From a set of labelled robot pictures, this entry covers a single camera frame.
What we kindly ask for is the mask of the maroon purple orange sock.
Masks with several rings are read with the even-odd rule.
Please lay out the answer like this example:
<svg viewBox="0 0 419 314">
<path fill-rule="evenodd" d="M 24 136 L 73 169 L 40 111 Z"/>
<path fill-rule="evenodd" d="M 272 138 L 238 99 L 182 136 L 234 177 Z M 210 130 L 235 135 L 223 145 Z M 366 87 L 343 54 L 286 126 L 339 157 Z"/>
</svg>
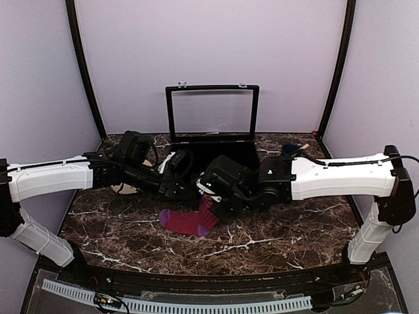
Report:
<svg viewBox="0 0 419 314">
<path fill-rule="evenodd" d="M 164 209 L 159 214 L 159 222 L 166 229 L 176 234 L 205 237 L 219 222 L 210 209 L 215 202 L 208 196 L 201 198 L 198 212 L 182 213 Z"/>
</svg>

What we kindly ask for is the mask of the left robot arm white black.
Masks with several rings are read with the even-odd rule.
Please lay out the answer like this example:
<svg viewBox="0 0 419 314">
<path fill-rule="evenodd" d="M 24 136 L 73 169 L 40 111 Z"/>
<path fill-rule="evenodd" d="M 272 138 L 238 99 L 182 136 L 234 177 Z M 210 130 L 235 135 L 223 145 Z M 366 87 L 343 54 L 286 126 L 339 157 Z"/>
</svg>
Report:
<svg viewBox="0 0 419 314">
<path fill-rule="evenodd" d="M 92 280 L 92 270 L 78 246 L 57 236 L 23 209 L 22 202 L 67 191 L 129 186 L 150 193 L 162 192 L 190 171 L 192 153 L 171 152 L 163 160 L 146 165 L 153 140 L 126 131 L 113 147 L 71 158 L 34 164 L 9 164 L 1 160 L 1 237 L 11 238 L 61 268 L 78 285 Z"/>
</svg>

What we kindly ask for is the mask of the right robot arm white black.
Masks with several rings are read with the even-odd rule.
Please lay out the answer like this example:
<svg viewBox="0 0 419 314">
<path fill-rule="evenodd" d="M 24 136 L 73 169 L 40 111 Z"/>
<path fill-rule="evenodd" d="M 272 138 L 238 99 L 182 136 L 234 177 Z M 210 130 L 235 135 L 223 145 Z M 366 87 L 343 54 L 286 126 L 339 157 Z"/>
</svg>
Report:
<svg viewBox="0 0 419 314">
<path fill-rule="evenodd" d="M 334 270 L 334 278 L 347 284 L 391 229 L 416 214 L 416 194 L 404 159 L 393 145 L 360 158 L 316 159 L 298 150 L 265 158 L 252 171 L 219 156 L 200 174 L 196 186 L 217 202 L 213 212 L 227 222 L 244 209 L 266 211 L 276 204 L 324 196 L 372 196 L 366 221 L 346 246 L 343 263 Z"/>
</svg>

